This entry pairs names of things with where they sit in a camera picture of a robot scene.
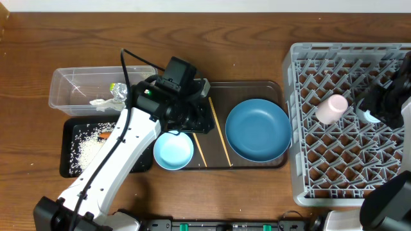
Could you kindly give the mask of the light blue cup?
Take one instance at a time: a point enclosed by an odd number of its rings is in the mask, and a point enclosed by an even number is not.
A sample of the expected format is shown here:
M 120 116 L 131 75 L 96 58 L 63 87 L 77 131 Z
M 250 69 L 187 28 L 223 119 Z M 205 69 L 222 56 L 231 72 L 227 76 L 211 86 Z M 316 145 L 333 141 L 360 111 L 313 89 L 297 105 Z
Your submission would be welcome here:
M 364 100 L 363 98 L 360 99 L 359 102 L 357 102 L 356 104 L 355 113 L 358 119 L 362 123 L 373 123 L 373 124 L 380 123 L 380 120 L 372 116 L 369 110 L 363 111 L 360 109 L 360 105 L 362 104 L 363 100 Z

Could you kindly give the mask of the light blue bowl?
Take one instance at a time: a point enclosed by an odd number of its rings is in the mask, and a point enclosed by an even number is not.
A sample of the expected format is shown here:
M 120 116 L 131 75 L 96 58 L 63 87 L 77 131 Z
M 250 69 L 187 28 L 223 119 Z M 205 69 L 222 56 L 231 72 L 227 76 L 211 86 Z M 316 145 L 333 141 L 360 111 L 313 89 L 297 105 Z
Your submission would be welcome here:
M 156 163 L 170 171 L 186 167 L 193 154 L 193 141 L 187 134 L 178 131 L 162 134 L 153 147 L 153 157 Z

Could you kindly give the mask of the pink cup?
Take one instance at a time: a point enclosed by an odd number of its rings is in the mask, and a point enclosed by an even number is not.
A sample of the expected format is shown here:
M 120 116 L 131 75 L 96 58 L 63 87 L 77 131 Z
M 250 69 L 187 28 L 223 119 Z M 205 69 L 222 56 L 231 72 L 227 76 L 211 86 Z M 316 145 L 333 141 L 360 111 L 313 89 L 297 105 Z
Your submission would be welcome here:
M 323 124 L 333 124 L 342 117 L 347 108 L 346 98 L 334 94 L 318 105 L 315 116 Z

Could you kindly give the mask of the dark blue plate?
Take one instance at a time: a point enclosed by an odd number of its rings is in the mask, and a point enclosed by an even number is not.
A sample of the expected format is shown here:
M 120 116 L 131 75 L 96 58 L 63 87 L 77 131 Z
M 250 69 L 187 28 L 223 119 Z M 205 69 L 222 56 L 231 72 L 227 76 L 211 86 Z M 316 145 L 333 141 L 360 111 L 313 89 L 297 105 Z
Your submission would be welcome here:
M 288 149 L 292 127 L 285 111 L 265 99 L 248 99 L 227 116 L 225 135 L 229 146 L 251 162 L 270 162 Z

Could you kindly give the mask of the grey dishwasher rack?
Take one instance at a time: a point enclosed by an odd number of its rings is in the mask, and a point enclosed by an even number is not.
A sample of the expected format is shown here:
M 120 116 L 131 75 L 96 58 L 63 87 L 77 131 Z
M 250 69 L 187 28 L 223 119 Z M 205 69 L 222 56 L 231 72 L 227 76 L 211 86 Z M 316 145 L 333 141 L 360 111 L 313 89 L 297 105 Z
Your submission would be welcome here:
M 295 43 L 283 61 L 292 126 L 293 198 L 305 207 L 359 207 L 401 165 L 404 127 L 362 123 L 356 100 L 371 85 L 387 87 L 410 51 L 408 43 Z M 348 108 L 333 124 L 315 116 L 331 95 Z

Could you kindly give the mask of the green snack wrapper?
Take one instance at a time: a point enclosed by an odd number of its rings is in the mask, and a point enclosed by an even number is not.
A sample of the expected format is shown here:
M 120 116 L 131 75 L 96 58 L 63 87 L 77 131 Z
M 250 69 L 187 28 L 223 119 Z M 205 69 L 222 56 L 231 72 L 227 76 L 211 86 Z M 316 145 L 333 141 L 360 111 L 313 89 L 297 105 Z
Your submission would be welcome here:
M 124 103 L 127 99 L 127 85 L 125 83 L 111 83 L 110 92 L 113 95 L 113 99 L 117 102 Z

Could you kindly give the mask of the orange carrot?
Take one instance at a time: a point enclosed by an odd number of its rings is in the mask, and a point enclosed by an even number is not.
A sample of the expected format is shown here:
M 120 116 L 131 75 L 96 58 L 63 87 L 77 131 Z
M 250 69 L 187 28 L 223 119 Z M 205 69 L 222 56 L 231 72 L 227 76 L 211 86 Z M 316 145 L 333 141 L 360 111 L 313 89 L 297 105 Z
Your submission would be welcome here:
M 98 138 L 99 139 L 108 139 L 110 137 L 110 135 L 111 135 L 110 132 L 103 132 L 103 133 L 99 134 Z

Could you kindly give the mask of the white napkin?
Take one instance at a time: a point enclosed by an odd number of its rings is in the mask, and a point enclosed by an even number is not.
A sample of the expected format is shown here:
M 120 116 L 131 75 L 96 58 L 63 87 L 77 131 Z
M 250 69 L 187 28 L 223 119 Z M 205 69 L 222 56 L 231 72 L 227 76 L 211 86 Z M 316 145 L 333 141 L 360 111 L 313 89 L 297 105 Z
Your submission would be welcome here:
M 94 99 L 89 102 L 91 105 L 96 107 L 97 111 L 104 112 L 108 109 L 113 109 L 116 111 L 122 111 L 125 108 L 125 103 L 123 101 L 116 101 L 112 99 Z

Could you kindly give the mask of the pile of white rice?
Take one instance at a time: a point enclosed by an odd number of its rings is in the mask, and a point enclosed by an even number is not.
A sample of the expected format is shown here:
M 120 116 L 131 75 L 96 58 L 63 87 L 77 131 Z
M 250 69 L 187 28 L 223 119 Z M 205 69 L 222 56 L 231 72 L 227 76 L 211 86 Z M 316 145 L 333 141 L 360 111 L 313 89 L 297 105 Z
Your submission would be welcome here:
M 69 149 L 69 176 L 77 177 L 105 144 L 102 133 L 111 133 L 115 123 L 79 124 L 74 127 Z

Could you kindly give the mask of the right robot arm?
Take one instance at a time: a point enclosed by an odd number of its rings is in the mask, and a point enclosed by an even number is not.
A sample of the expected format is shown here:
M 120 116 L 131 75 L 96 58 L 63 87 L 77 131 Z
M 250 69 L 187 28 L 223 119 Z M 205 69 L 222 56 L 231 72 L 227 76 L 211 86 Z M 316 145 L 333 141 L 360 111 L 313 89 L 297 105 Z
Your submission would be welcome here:
M 310 230 L 410 230 L 410 53 L 388 87 L 372 85 L 356 104 L 360 118 L 370 115 L 388 127 L 405 128 L 399 173 L 364 199 L 360 209 L 330 211 Z

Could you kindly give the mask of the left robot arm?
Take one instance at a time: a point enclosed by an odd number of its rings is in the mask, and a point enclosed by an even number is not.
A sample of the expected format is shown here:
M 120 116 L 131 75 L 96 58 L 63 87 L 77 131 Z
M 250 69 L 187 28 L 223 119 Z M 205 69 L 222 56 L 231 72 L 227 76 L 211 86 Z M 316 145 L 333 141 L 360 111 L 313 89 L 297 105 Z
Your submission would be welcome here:
M 126 108 L 114 131 L 83 173 L 53 201 L 40 199 L 33 211 L 37 230 L 139 230 L 141 222 L 109 214 L 118 189 L 143 152 L 164 130 L 207 133 L 213 120 L 206 103 L 207 80 L 178 85 L 141 81 L 127 89 Z

